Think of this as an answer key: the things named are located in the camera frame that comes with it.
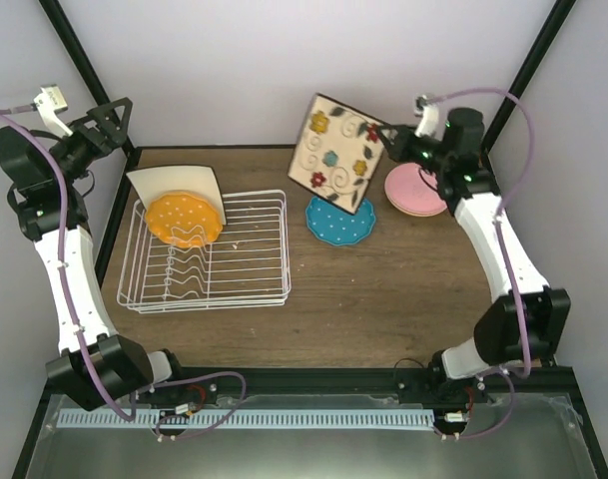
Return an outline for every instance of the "blue plate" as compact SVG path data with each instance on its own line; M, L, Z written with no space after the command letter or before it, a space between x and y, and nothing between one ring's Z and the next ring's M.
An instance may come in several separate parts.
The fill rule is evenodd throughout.
M372 232L376 222L374 207L368 200L363 200L356 214L350 215L317 197L305 209L305 218L312 234L333 246L357 244Z

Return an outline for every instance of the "white wall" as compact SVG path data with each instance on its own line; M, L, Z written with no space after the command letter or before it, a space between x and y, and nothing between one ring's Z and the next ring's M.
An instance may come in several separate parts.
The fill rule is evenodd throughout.
M509 86L552 0L62 2L136 145L293 143L322 91L387 121ZM500 100L470 100L492 116Z
M72 120L93 107L38 3L0 0L0 108L29 103L41 84L53 82L71 105L63 118ZM13 118L44 128L37 114ZM120 155L93 168L98 186L87 205L96 244L122 168ZM11 476L46 380L44 364L57 357L57 322L46 271L6 205L10 184L0 169L0 478Z
M576 371L608 461L608 0L576 3L524 100L536 164L509 213L535 263L572 299L558 359ZM504 186L525 149L515 113L492 155Z

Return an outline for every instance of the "wooden tabletop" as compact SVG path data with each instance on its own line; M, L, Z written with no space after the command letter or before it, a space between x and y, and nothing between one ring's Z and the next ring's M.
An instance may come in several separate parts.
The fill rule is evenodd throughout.
M184 365L392 366L472 334L490 305L485 275L463 230L448 213L414 218L386 199L394 167L381 161L367 197L372 234L355 246L317 240L305 225L310 193L287 178L290 148L144 150L140 168L214 167L222 193L279 189L288 198L293 289L284 306L140 314L117 303L128 239L129 202L102 293L121 334L147 350L168 348Z

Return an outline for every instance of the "white wire dish rack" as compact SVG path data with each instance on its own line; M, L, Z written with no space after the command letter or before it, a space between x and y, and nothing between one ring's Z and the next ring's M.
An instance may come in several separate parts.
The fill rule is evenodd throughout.
M291 291L286 194L223 195L227 224L214 243L181 248L152 235L133 206L119 304L141 313L283 305ZM201 226L184 234L205 237Z

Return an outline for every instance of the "pink plate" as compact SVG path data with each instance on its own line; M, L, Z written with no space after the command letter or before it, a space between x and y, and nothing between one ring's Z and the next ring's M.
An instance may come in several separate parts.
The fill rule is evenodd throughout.
M436 186L434 176L423 173L425 180ZM431 217L447 206L439 195L419 177L419 165L405 163L392 170L385 179L385 194L398 210L417 217Z

